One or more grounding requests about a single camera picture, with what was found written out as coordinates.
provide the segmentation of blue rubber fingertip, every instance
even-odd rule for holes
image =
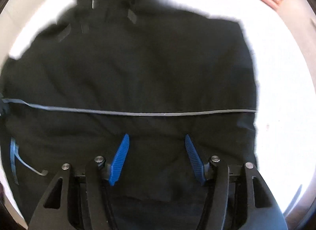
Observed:
[[[130,147],[130,137],[128,134],[125,134],[111,164],[111,173],[108,180],[111,186],[113,186],[115,182],[118,181],[119,176],[121,175],[121,171],[122,171],[129,147]]]
[[[185,149],[189,155],[195,178],[203,185],[206,182],[204,165],[188,134],[185,136]]]

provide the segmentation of silver bolt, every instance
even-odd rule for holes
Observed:
[[[221,159],[218,156],[216,156],[216,155],[211,157],[211,161],[213,161],[213,162],[219,162],[220,160]]]
[[[95,159],[94,159],[94,161],[95,161],[96,163],[101,163],[101,162],[103,162],[103,160],[104,160],[104,157],[102,157],[102,156],[97,156],[97,157],[95,157]]]
[[[64,165],[61,166],[61,168],[62,168],[63,170],[68,170],[68,169],[70,168],[70,164],[65,163]]]
[[[247,162],[245,164],[246,168],[252,169],[253,168],[253,164],[251,162]]]

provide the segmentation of white surface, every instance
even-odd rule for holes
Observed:
[[[277,13],[260,0],[164,1],[210,18],[241,24],[253,55],[258,88],[255,126],[259,170],[284,211],[299,185],[303,184],[303,191],[308,186],[316,162],[316,94],[298,45]],[[53,2],[54,11],[71,3]],[[56,14],[51,18],[40,11],[34,17],[46,21],[56,18]],[[31,33],[42,27],[36,26],[38,21],[22,31],[12,55],[19,57],[19,50],[24,51],[23,44],[28,45],[33,38]]]

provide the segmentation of gray reflective strip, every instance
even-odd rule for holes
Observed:
[[[233,113],[233,112],[251,112],[256,113],[255,109],[221,109],[221,110],[209,110],[198,112],[174,112],[174,113],[137,113],[137,112],[121,112],[121,111],[107,111],[96,109],[76,109],[76,108],[64,108],[55,106],[43,106],[38,104],[27,103],[21,99],[3,99],[5,103],[18,103],[24,104],[31,108],[43,109],[49,111],[64,111],[64,112],[77,112],[77,113],[92,113],[102,115],[116,115],[116,116],[134,116],[134,117],[178,117],[178,116],[197,116],[197,115],[209,115],[220,113]]]

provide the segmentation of black fabric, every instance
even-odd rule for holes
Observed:
[[[92,9],[92,0],[78,0],[20,60],[7,60],[0,78],[6,98],[124,112],[256,109],[252,60],[238,23],[157,0],[94,1]],[[49,171],[42,177],[16,162],[27,221],[62,164],[76,167],[106,156],[125,133],[130,150],[110,190],[120,229],[196,228],[206,189],[194,178],[186,134],[229,164],[256,162],[254,113],[128,117],[10,109],[5,128],[21,158]],[[3,146],[8,150],[8,142]]]

